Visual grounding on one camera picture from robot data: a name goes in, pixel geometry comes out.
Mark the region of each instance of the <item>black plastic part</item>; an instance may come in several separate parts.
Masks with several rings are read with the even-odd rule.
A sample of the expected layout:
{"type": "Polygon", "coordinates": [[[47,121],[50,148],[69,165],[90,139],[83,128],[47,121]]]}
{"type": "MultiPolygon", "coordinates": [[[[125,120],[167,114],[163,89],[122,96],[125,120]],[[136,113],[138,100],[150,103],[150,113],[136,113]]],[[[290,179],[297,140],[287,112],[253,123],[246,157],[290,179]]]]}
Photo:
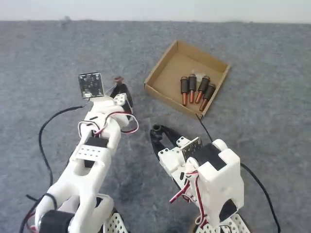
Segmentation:
{"type": "Polygon", "coordinates": [[[203,93],[205,93],[206,90],[207,90],[208,85],[209,85],[209,79],[203,77],[198,90],[202,91],[203,93]]]}
{"type": "Polygon", "coordinates": [[[99,230],[98,233],[103,233],[104,232],[104,225],[102,225],[101,229],[99,230]]]}
{"type": "Polygon", "coordinates": [[[237,206],[233,203],[231,199],[227,200],[225,204],[222,207],[222,210],[219,214],[220,221],[224,221],[227,218],[229,218],[231,215],[233,215],[237,211],[237,206]]]}
{"type": "Polygon", "coordinates": [[[190,75],[188,79],[189,79],[189,90],[196,91],[196,76],[190,75]]]}
{"type": "Polygon", "coordinates": [[[74,214],[50,210],[41,219],[39,233],[67,233],[74,214]]]}
{"type": "Polygon", "coordinates": [[[155,131],[150,130],[150,140],[152,144],[152,148],[154,149],[155,155],[158,160],[160,160],[158,153],[161,150],[164,150],[164,145],[160,142],[162,140],[162,134],[157,134],[155,131]]]}
{"type": "Polygon", "coordinates": [[[109,140],[106,139],[106,138],[90,137],[90,138],[86,141],[85,145],[107,148],[108,141],[109,141],[109,140]]]}
{"type": "Polygon", "coordinates": [[[210,162],[210,164],[219,171],[226,163],[219,157],[219,153],[221,151],[218,150],[213,144],[208,143],[203,146],[201,149],[197,150],[194,154],[191,155],[192,158],[195,158],[198,162],[199,166],[203,165],[206,162],[210,162]]]}
{"type": "Polygon", "coordinates": [[[94,161],[91,161],[91,160],[84,160],[84,167],[87,167],[87,168],[92,168],[93,165],[94,165],[94,161]]]}
{"type": "Polygon", "coordinates": [[[181,94],[189,92],[189,81],[188,81],[188,79],[181,79],[180,80],[180,92],[181,92],[181,94]]]}
{"type": "Polygon", "coordinates": [[[103,200],[102,198],[96,197],[96,206],[95,206],[95,208],[99,206],[99,204],[102,202],[102,200],[103,200]]]}
{"type": "Polygon", "coordinates": [[[216,87],[214,85],[209,85],[207,88],[206,93],[204,94],[203,98],[210,100],[210,98],[212,97],[212,95],[214,94],[214,91],[216,90],[216,87]]]}
{"type": "Polygon", "coordinates": [[[174,147],[177,147],[176,141],[182,136],[179,132],[169,127],[155,124],[150,130],[150,139],[151,139],[151,144],[154,149],[155,155],[158,160],[159,160],[158,153],[161,150],[165,149],[164,145],[161,143],[163,134],[167,136],[167,138],[174,145],[174,147]]]}
{"type": "Polygon", "coordinates": [[[180,177],[179,177],[179,179],[180,179],[181,181],[184,179],[184,175],[185,175],[185,173],[184,173],[184,172],[181,172],[181,173],[180,173],[180,177]]]}

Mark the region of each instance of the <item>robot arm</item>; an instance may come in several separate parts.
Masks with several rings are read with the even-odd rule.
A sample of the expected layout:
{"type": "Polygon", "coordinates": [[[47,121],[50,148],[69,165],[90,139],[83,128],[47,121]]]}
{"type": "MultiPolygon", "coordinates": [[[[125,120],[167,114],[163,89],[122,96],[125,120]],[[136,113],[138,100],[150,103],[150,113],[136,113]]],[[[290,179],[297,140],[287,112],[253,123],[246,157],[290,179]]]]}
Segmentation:
{"type": "Polygon", "coordinates": [[[194,202],[200,210],[200,228],[208,224],[217,232],[219,226],[234,224],[231,217],[244,205],[244,183],[240,158],[225,142],[217,139],[203,146],[200,138],[190,141],[162,125],[154,125],[150,137],[161,166],[180,189],[170,202],[179,196],[194,202]],[[171,150],[161,143],[167,132],[175,146],[171,150]]]}
{"type": "Polygon", "coordinates": [[[40,233],[97,233],[113,210],[113,200],[98,192],[116,152],[121,129],[129,124],[128,116],[120,114],[127,95],[92,101],[92,109],[79,123],[81,140],[64,172],[47,191],[55,197],[57,208],[47,196],[37,206],[35,226],[40,233]]]}

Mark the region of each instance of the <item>wire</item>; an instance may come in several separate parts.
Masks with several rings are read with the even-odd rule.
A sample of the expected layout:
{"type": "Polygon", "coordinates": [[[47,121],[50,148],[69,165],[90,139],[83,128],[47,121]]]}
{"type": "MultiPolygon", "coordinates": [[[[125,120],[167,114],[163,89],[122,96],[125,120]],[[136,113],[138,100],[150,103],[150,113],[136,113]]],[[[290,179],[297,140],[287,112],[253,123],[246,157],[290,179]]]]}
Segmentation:
{"type": "Polygon", "coordinates": [[[37,198],[34,198],[34,197],[32,197],[32,196],[30,196],[30,195],[28,195],[28,194],[26,194],[26,197],[27,197],[28,199],[30,199],[30,200],[33,200],[33,201],[37,201],[37,200],[38,200],[37,198]]]}
{"type": "Polygon", "coordinates": [[[243,167],[249,174],[251,174],[251,176],[255,179],[255,181],[258,183],[258,185],[261,187],[261,189],[263,190],[267,200],[268,200],[268,203],[269,203],[269,206],[270,206],[270,209],[271,209],[271,213],[273,215],[273,218],[274,218],[274,221],[276,222],[276,226],[277,226],[277,232],[281,232],[281,227],[280,227],[280,224],[277,220],[277,217],[276,217],[276,214],[274,212],[274,208],[273,208],[273,205],[272,205],[272,202],[271,202],[271,199],[270,199],[270,196],[266,190],[266,188],[263,186],[263,184],[261,183],[261,181],[258,179],[258,177],[252,172],[251,169],[249,169],[245,164],[241,163],[241,167],[243,167]]]}
{"type": "Polygon", "coordinates": [[[96,124],[94,121],[90,121],[90,120],[82,120],[82,121],[79,121],[79,123],[78,123],[78,132],[79,132],[79,137],[80,137],[80,138],[82,137],[82,135],[81,135],[81,125],[82,125],[83,123],[84,123],[84,124],[87,124],[87,125],[89,125],[89,124],[95,125],[95,126],[97,127],[97,130],[100,130],[98,124],[96,124]]]}
{"type": "MultiPolygon", "coordinates": [[[[48,123],[53,120],[55,117],[57,117],[58,115],[61,115],[65,112],[69,112],[69,111],[74,111],[74,110],[77,110],[79,108],[84,108],[87,104],[89,103],[89,99],[87,100],[87,102],[84,104],[84,105],[81,105],[81,106],[75,106],[75,107],[71,107],[71,108],[66,108],[64,110],[61,110],[57,113],[55,113],[52,117],[50,117],[41,127],[40,131],[39,131],[39,136],[38,136],[38,142],[39,142],[39,148],[40,148],[40,152],[41,152],[41,155],[43,157],[43,160],[44,160],[44,163],[49,171],[49,174],[50,174],[50,184],[49,184],[49,187],[52,186],[53,184],[53,172],[52,172],[52,169],[50,167],[50,164],[49,164],[49,161],[44,153],[44,150],[43,150],[43,147],[42,147],[42,133],[43,133],[43,130],[44,128],[48,125],[48,123]]],[[[24,217],[24,219],[22,220],[22,223],[20,225],[20,228],[19,228],[19,233],[23,233],[24,232],[24,227],[25,225],[27,224],[27,220],[29,218],[29,216],[32,214],[32,212],[35,210],[35,208],[39,205],[39,203],[41,202],[42,198],[45,196],[42,195],[42,197],[40,197],[34,204],[33,206],[30,208],[30,210],[28,211],[28,213],[26,214],[26,216],[24,217]]]]}
{"type": "Polygon", "coordinates": [[[208,134],[208,137],[210,138],[211,142],[213,142],[212,137],[210,136],[208,130],[206,129],[205,125],[202,123],[202,120],[199,118],[199,116],[197,114],[195,114],[196,117],[199,119],[199,122],[201,123],[202,127],[204,128],[204,130],[206,131],[206,133],[208,134]]]}
{"type": "Polygon", "coordinates": [[[106,116],[105,122],[104,122],[104,126],[100,130],[95,132],[94,135],[100,135],[102,133],[102,131],[107,127],[107,120],[108,120],[108,118],[113,116],[113,115],[117,115],[117,114],[130,116],[130,117],[132,117],[135,120],[135,122],[137,124],[136,128],[134,128],[132,130],[128,130],[128,131],[122,131],[121,130],[122,133],[135,133],[139,129],[139,123],[138,123],[136,117],[132,113],[128,113],[128,112],[112,112],[112,113],[109,113],[106,116]]]}
{"type": "MultiPolygon", "coordinates": [[[[198,186],[199,172],[196,170],[193,172],[186,173],[186,177],[188,177],[188,178],[190,178],[193,175],[196,175],[195,183],[194,183],[194,186],[195,186],[194,189],[195,189],[197,201],[199,204],[199,210],[200,210],[200,215],[196,218],[195,224],[199,225],[200,228],[203,228],[208,223],[208,221],[206,219],[207,215],[204,213],[201,194],[200,194],[200,190],[199,190],[199,186],[198,186]]],[[[170,203],[173,203],[179,196],[182,196],[183,199],[185,199],[187,202],[190,202],[190,201],[196,202],[196,200],[193,199],[193,196],[189,197],[188,195],[186,195],[186,192],[188,191],[189,188],[190,188],[190,181],[188,179],[185,186],[170,199],[170,203]]]]}
{"type": "Polygon", "coordinates": [[[61,115],[65,112],[69,112],[69,111],[74,111],[74,110],[77,110],[79,108],[83,108],[85,107],[85,105],[82,105],[82,106],[76,106],[76,107],[71,107],[71,108],[66,108],[62,111],[59,111],[57,113],[55,113],[52,117],[50,117],[50,119],[48,119],[41,127],[40,131],[39,131],[39,137],[38,137],[38,141],[39,141],[39,148],[40,148],[40,151],[41,151],[41,155],[43,157],[43,160],[44,160],[44,163],[46,165],[46,167],[48,168],[48,171],[49,171],[49,174],[50,174],[50,187],[52,186],[53,184],[53,173],[52,173],[52,170],[51,170],[51,167],[50,167],[50,164],[48,162],[48,159],[44,153],[44,150],[43,150],[43,147],[42,147],[42,133],[43,133],[43,130],[44,128],[48,125],[48,123],[53,120],[56,116],[58,115],[61,115]]]}

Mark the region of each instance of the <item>white 3d-printed part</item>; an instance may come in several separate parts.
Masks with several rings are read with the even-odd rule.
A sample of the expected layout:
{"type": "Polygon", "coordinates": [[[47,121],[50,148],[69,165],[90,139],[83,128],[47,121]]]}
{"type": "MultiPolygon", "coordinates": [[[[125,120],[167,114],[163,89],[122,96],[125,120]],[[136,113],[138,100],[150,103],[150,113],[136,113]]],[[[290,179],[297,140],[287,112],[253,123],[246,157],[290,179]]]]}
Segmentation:
{"type": "Polygon", "coordinates": [[[115,105],[120,105],[123,106],[125,105],[126,102],[126,94],[122,93],[122,94],[118,94],[113,98],[113,102],[115,105]]]}
{"type": "Polygon", "coordinates": [[[114,213],[109,219],[107,224],[107,233],[128,233],[119,213],[114,213]]]}

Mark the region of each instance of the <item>open cardboard tray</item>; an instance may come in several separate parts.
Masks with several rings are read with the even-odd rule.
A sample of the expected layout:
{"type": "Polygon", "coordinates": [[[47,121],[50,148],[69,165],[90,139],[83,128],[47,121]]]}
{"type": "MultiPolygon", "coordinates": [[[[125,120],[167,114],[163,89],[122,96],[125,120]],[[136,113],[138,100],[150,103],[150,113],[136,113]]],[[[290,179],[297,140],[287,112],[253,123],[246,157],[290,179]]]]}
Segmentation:
{"type": "Polygon", "coordinates": [[[174,109],[191,117],[204,117],[213,102],[219,88],[221,87],[230,65],[217,58],[200,51],[182,41],[174,41],[165,51],[162,58],[153,68],[144,82],[145,90],[153,97],[170,105],[174,109]],[[210,77],[210,82],[216,85],[216,90],[203,112],[199,111],[200,103],[189,103],[182,105],[180,93],[180,78],[195,73],[204,73],[210,77]]]}

